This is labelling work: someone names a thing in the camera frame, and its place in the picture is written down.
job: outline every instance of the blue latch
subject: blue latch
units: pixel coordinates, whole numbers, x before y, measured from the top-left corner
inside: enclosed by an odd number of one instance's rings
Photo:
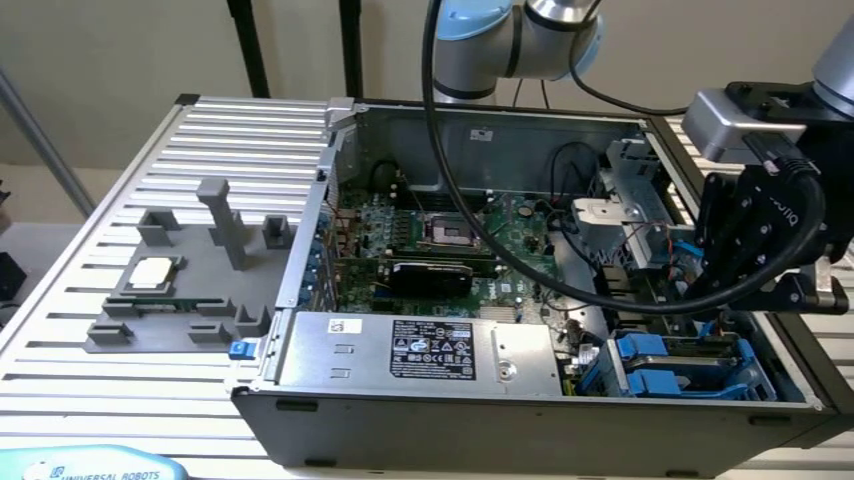
[[[637,397],[681,395],[676,376],[669,370],[636,370],[628,374],[628,392]]]
[[[667,356],[667,347],[660,335],[647,333],[629,333],[616,340],[619,357],[628,360],[639,355]]]
[[[230,360],[254,360],[254,342],[230,342],[228,358]]]

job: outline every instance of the beige wall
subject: beige wall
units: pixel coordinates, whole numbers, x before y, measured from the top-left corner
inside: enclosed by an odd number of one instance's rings
[[[363,0],[365,95],[417,99],[425,0]],[[274,96],[343,95],[337,2],[254,0]],[[605,0],[585,79],[651,107],[735,79],[806,81],[851,0]],[[121,168],[181,92],[248,95],[224,0],[0,0],[0,64],[68,161]],[[501,81],[499,103],[515,83]],[[569,83],[552,106],[612,110]],[[539,106],[527,82],[521,105]],[[0,162],[37,163],[0,113]]]

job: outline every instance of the silver aluminum table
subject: silver aluminum table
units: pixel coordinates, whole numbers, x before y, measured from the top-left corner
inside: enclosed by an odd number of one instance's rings
[[[78,347],[138,242],[133,225],[145,207],[173,208],[181,223],[210,223],[193,191],[202,177],[224,176],[230,206],[246,222],[269,212],[299,222],[325,145],[324,112],[323,102],[208,97],[172,108],[0,332],[0,448],[121,444],[174,458],[201,479],[376,476],[284,470],[266,460],[222,386],[225,377],[248,379],[250,365],[232,367],[222,354],[88,355]],[[677,120],[672,126],[680,134]],[[738,168],[696,161],[704,172]],[[836,275],[854,293],[848,268]],[[854,316],[806,320],[854,385]],[[766,452],[720,478],[854,479],[854,432],[811,450]]]

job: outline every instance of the warning label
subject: warning label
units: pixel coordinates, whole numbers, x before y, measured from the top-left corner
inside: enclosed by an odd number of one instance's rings
[[[391,374],[397,378],[476,380],[471,324],[395,320]]]

